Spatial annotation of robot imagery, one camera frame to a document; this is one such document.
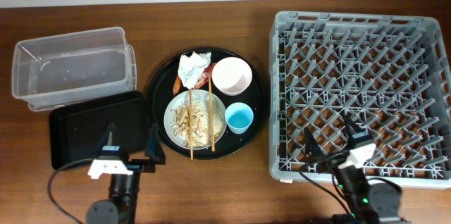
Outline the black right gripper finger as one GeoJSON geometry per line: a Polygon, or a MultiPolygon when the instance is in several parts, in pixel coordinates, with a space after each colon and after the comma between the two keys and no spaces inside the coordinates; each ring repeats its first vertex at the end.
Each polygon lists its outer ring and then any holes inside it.
{"type": "Polygon", "coordinates": [[[356,149],[373,143],[373,137],[363,128],[359,127],[348,115],[343,116],[345,122],[345,136],[347,149],[356,149]]]}
{"type": "Polygon", "coordinates": [[[304,129],[304,136],[307,159],[311,163],[317,163],[323,157],[323,152],[308,127],[304,129]]]}

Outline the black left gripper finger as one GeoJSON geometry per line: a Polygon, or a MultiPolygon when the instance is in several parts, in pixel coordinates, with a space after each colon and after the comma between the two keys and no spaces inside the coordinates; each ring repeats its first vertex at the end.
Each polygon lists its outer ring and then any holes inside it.
{"type": "Polygon", "coordinates": [[[93,156],[100,155],[104,146],[111,146],[113,144],[113,134],[116,130],[114,123],[109,123],[101,138],[97,141],[93,149],[93,156]]]}
{"type": "Polygon", "coordinates": [[[166,155],[159,140],[159,128],[157,124],[152,124],[149,131],[149,140],[145,150],[145,156],[156,165],[166,164],[166,155]]]}

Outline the light blue cup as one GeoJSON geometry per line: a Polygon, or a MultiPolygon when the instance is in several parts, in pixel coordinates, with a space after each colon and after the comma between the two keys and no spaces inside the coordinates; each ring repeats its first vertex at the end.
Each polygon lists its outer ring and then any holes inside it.
{"type": "Polygon", "coordinates": [[[254,119],[252,109],[245,103],[235,102],[225,110],[225,121],[229,129],[241,135],[247,131],[254,119]]]}

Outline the pink bowl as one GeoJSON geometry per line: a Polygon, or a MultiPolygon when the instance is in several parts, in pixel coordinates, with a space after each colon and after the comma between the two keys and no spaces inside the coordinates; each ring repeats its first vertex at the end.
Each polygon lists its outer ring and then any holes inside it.
{"type": "Polygon", "coordinates": [[[212,71],[215,87],[228,96],[243,93],[252,82],[252,69],[241,58],[227,57],[221,59],[212,71]]]}

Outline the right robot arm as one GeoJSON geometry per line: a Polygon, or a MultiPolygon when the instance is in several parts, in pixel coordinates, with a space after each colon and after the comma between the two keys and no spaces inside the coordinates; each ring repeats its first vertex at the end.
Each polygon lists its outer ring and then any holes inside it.
{"type": "Polygon", "coordinates": [[[331,223],[407,223],[399,216],[402,189],[385,178],[367,178],[363,165],[376,150],[373,137],[353,122],[343,117],[345,147],[332,154],[325,154],[309,129],[304,129],[306,154],[310,164],[318,164],[332,175],[336,193],[314,182],[305,174],[301,176],[319,189],[331,195],[344,208],[343,214],[334,214],[331,223]]]}

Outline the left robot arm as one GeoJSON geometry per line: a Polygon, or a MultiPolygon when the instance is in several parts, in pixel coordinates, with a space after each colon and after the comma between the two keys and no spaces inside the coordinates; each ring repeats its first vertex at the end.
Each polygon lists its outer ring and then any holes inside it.
{"type": "Polygon", "coordinates": [[[113,143],[116,127],[109,124],[98,146],[98,157],[94,158],[88,170],[92,179],[101,175],[111,176],[108,199],[94,202],[86,214],[87,223],[134,223],[140,191],[140,176],[155,173],[157,165],[166,163],[166,156],[158,136],[158,125],[149,130],[145,159],[129,159],[129,153],[119,144],[113,143]]]}

